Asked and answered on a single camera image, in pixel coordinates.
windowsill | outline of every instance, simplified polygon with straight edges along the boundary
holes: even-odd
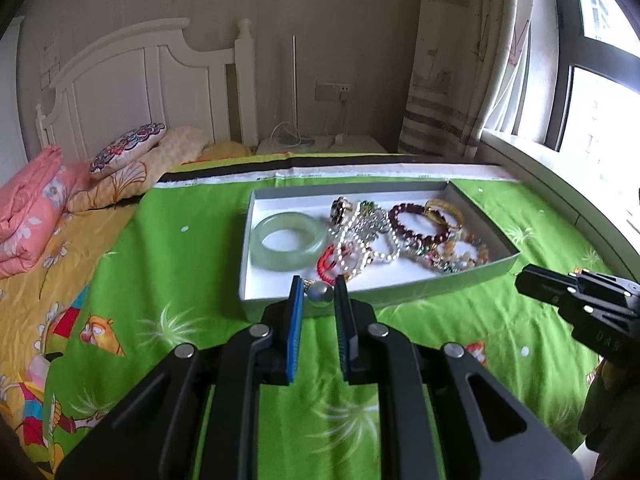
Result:
[[[597,212],[593,210],[595,208],[626,238],[626,241],[633,247],[635,252],[640,254],[640,233],[631,225],[631,216],[625,210],[622,203],[612,197],[610,190],[607,189],[599,178],[584,171],[584,162],[555,152],[532,140],[506,135],[493,130],[485,130],[482,133],[482,141],[494,150],[508,156],[529,171],[529,173],[532,173],[535,177],[547,184],[553,191],[561,196],[578,215],[594,225],[596,224],[596,220],[593,218],[597,215]],[[514,148],[518,150],[519,153],[527,155],[529,160],[526,160],[521,155],[519,156],[520,160],[516,160],[516,158],[512,156],[516,155],[513,150]],[[536,162],[551,171],[577,193],[555,189],[555,186],[550,185],[549,179],[545,179],[545,176],[542,174],[543,171],[541,172],[540,168],[536,170],[532,162]],[[584,199],[593,207],[585,207]]]

bed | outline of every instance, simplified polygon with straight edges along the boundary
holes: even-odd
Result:
[[[236,122],[242,142],[255,146],[248,23],[233,49],[210,53],[186,46],[187,23],[128,27],[71,60],[53,81],[51,113],[38,108],[43,145],[55,142],[81,160],[114,131],[149,120],[198,126],[212,142],[224,142],[234,129],[227,85],[233,78],[221,67],[235,63]],[[567,446],[577,446],[597,356],[572,340],[551,307],[513,287],[527,263],[607,272],[575,227],[495,166],[285,154],[188,164],[165,174],[139,204],[65,216],[35,269],[0,280],[0,327],[11,327],[0,329],[0,413],[31,461],[51,477],[173,347],[221,344],[247,326],[238,269],[252,190],[395,178],[453,180],[522,256],[507,275],[384,308],[378,319],[423,345],[459,341]],[[379,477],[376,391],[342,382],[331,316],[305,320],[296,383],[263,387],[260,408],[260,478]]]

pink blanket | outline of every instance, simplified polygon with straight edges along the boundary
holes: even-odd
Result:
[[[13,235],[33,203],[62,166],[60,148],[47,146],[0,189],[0,242]]]
[[[0,189],[0,278],[36,264],[66,199],[87,186],[87,166],[66,168],[60,149],[47,146]]]

white box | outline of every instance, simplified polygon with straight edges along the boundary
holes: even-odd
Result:
[[[402,256],[390,264],[370,264],[361,275],[348,283],[348,289],[353,297],[366,301],[375,308],[450,292],[494,278],[508,272],[519,255],[517,248],[500,229],[454,184],[446,181],[332,184],[254,190],[244,228],[239,288],[242,307],[250,321],[258,321],[265,306],[289,295],[294,275],[298,274],[304,280],[319,279],[314,262],[305,269],[290,272],[255,267],[249,254],[251,230],[267,216],[285,211],[302,212],[319,218],[328,225],[331,204],[338,196],[345,196],[352,202],[373,200],[387,210],[402,202],[424,204],[431,198],[442,198],[462,211],[465,227],[480,237],[489,249],[490,261],[487,264],[454,274],[426,268]],[[421,216],[403,214],[401,219],[404,225],[416,232],[436,232],[435,225]],[[296,239],[294,233],[280,231],[268,236],[265,245],[292,250],[296,248]],[[374,248],[386,252],[384,239],[377,240]],[[307,316],[332,313],[330,306],[319,308],[305,300]]]

green bedsheet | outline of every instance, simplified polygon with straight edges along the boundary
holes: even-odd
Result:
[[[68,424],[49,425],[52,406],[68,419],[99,418],[177,344],[219,345],[247,326],[238,300],[238,270],[252,190],[358,180],[270,178],[151,190],[103,257],[65,354],[52,362],[43,413],[50,445],[68,454],[88,431],[70,433]],[[522,256],[505,276],[381,309],[378,319],[422,345],[455,340],[468,346],[567,446],[575,447],[581,441],[577,419],[587,375],[597,357],[572,340],[571,328],[555,309],[518,295],[514,277],[527,263],[559,272],[607,269],[584,237],[526,186],[455,183]],[[81,332],[87,339],[94,328],[97,346],[82,340]],[[295,383],[263,386],[260,395],[262,480],[379,478],[376,388],[342,382],[332,316],[303,322]],[[53,426],[51,433],[47,427]]]

